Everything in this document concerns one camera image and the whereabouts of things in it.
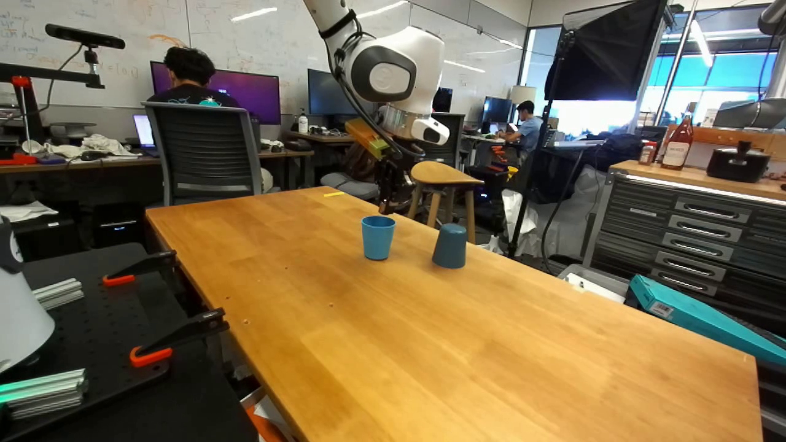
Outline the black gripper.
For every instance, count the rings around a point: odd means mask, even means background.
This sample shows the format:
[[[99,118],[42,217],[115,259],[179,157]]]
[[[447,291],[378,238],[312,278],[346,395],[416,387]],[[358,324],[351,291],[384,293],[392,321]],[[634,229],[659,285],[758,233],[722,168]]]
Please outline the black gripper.
[[[419,157],[409,150],[387,150],[376,164],[378,206],[396,209],[406,195],[406,174],[416,168]]]

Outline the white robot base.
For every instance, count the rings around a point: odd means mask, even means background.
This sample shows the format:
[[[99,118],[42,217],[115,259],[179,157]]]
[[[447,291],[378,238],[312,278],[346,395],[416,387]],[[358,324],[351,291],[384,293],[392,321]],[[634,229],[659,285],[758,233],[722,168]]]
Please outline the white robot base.
[[[0,218],[0,374],[31,358],[54,334],[54,320],[32,296],[22,267],[13,224]]]

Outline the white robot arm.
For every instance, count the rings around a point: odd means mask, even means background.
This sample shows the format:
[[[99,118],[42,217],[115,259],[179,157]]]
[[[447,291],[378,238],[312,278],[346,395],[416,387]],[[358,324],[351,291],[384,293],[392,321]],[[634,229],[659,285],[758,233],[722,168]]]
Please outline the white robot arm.
[[[324,42],[330,73],[361,118],[350,134],[378,161],[378,206],[392,215],[406,201],[406,178],[424,146],[451,140],[451,127],[432,116],[444,42],[419,27],[373,38],[346,0],[302,3]]]

